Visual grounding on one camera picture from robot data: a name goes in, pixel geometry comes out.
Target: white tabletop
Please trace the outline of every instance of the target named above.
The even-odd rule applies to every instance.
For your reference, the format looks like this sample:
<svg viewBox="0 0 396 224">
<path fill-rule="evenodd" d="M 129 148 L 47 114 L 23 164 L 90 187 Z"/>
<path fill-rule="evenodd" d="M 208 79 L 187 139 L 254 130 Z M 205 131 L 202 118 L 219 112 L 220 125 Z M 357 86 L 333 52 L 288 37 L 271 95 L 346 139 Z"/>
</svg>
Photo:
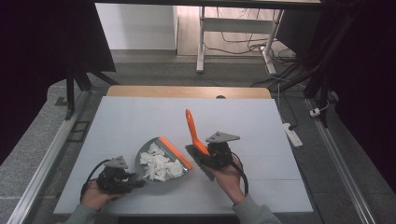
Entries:
<svg viewBox="0 0 396 224">
<path fill-rule="evenodd" d="M 232 214 L 230 199 L 185 150 L 191 144 L 187 108 L 202 141 L 216 131 L 241 137 L 229 145 L 245 165 L 249 193 L 258 204 L 273 212 L 313 211 L 274 100 L 112 96 L 104 97 L 98 108 L 54 213 L 74 211 L 82 184 L 100 161 L 122 155 L 133 172 L 137 151 L 162 135 L 193 169 L 177 181 L 134 189 L 102 211 L 118 216 Z"/>
</svg>

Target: dustpan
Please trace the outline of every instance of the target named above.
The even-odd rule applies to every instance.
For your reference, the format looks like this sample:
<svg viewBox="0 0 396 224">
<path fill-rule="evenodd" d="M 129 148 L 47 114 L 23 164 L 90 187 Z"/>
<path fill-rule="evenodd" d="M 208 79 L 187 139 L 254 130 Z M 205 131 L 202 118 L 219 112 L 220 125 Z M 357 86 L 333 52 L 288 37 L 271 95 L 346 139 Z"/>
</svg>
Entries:
<svg viewBox="0 0 396 224">
<path fill-rule="evenodd" d="M 147 167 L 146 164 L 140 164 L 140 154 L 143 152 L 147 152 L 149 150 L 149 147 L 152 143 L 155 143 L 159 148 L 161 148 L 165 152 L 165 157 L 170 158 L 170 161 L 175 161 L 179 160 L 180 164 L 182 165 L 183 168 L 183 175 L 178 177 L 178 178 L 172 178 L 168 179 L 166 181 L 160 181 L 160 180 L 150 180 L 148 177 L 143 177 L 146 173 L 145 168 Z M 175 146 L 173 146 L 165 137 L 159 136 L 150 139 L 147 141 L 145 145 L 143 145 L 140 150 L 137 152 L 137 155 L 134 159 L 134 168 L 136 169 L 137 174 L 139 177 L 143 180 L 145 180 L 147 183 L 150 184 L 165 184 L 180 178 L 183 178 L 186 173 L 192 169 L 192 164 L 179 152 Z"/>
</svg>

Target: gray sleeve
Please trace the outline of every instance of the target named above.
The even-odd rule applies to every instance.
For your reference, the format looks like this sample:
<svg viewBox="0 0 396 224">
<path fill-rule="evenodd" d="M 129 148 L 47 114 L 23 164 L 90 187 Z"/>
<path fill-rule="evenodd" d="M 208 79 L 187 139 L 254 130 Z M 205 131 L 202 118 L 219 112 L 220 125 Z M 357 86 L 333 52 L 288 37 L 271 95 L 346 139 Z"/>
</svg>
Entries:
<svg viewBox="0 0 396 224">
<path fill-rule="evenodd" d="M 64 224 L 93 224 L 97 212 L 85 205 L 77 205 L 75 211 Z"/>
<path fill-rule="evenodd" d="M 233 211 L 241 224 L 281 224 L 267 205 L 258 206 L 250 195 L 247 195 L 246 199 L 238 205 L 233 206 Z"/>
</svg>

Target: person's hand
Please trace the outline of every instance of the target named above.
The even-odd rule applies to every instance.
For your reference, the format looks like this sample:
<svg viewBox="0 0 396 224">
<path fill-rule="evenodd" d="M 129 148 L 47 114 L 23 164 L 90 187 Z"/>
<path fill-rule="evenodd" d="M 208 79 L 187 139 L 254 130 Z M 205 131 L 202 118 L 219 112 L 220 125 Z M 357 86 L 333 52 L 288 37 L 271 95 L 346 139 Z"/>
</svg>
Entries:
<svg viewBox="0 0 396 224">
<path fill-rule="evenodd" d="M 233 162 L 242 168 L 241 162 L 233 155 Z M 240 188 L 241 175 L 231 165 L 223 170 L 214 170 L 210 167 L 205 167 L 210 171 L 219 183 L 219 186 L 224 190 L 228 197 L 233 201 L 233 204 L 239 204 L 245 200 L 246 195 Z"/>
<path fill-rule="evenodd" d="M 111 200 L 122 197 L 123 194 L 107 194 L 99 190 L 96 180 L 90 181 L 87 190 L 82 196 L 81 204 L 90 207 L 95 211 L 100 211 L 102 207 Z"/>
</svg>

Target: black curtain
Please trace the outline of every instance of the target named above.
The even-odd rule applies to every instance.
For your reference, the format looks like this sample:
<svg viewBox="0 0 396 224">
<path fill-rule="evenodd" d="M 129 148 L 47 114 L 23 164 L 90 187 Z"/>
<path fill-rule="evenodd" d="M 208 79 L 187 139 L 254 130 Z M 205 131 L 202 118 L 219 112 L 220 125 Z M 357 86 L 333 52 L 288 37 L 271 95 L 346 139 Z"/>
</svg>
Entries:
<svg viewBox="0 0 396 224">
<path fill-rule="evenodd" d="M 49 86 L 65 79 L 72 60 L 84 64 L 78 68 L 84 72 L 115 72 L 94 2 L 0 3 L 0 163 L 47 101 Z"/>
<path fill-rule="evenodd" d="M 332 60 L 336 112 L 396 192 L 395 3 L 365 2 Z"/>
</svg>

